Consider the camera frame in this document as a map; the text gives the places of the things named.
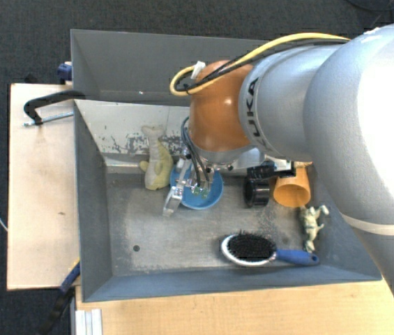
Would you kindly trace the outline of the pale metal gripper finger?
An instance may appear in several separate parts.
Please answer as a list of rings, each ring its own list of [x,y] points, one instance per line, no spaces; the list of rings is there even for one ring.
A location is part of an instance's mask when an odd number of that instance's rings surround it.
[[[185,186],[185,173],[188,169],[188,159],[180,158],[178,163],[176,164],[176,171],[179,173],[179,177],[176,180],[177,187]]]
[[[162,215],[167,217],[171,216],[179,208],[182,199],[183,189],[177,186],[172,186],[167,194]]]

